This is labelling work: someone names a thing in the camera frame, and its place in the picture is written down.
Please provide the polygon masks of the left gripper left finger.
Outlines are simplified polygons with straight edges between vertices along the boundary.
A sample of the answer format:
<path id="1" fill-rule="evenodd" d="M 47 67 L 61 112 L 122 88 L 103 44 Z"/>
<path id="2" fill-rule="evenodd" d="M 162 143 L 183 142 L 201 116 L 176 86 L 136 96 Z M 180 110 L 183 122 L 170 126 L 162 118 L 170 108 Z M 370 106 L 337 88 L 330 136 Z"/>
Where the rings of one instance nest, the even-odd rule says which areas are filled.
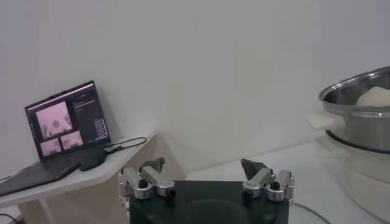
<path id="1" fill-rule="evenodd" d="M 138 170 L 133 167 L 121 169 L 118 173 L 119 196 L 125 199 L 133 195 L 140 200 L 151 198 L 153 192 L 164 198 L 175 196 L 175 182 L 161 174 L 164 164 L 164 157 L 159 157 L 145 161 Z"/>

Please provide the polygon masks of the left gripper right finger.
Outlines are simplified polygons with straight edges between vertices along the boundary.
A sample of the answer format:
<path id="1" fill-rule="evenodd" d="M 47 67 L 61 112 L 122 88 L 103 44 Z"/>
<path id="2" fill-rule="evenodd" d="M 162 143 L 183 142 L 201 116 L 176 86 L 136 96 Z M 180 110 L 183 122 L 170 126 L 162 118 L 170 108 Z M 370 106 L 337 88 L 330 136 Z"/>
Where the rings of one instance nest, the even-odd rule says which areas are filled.
<path id="1" fill-rule="evenodd" d="M 260 198 L 262 194 L 269 201 L 276 203 L 294 198 L 295 178 L 289 170 L 278 174 L 264 163 L 242 159 L 241 166 L 247 180 L 243 182 L 242 196 L 245 202 Z"/>

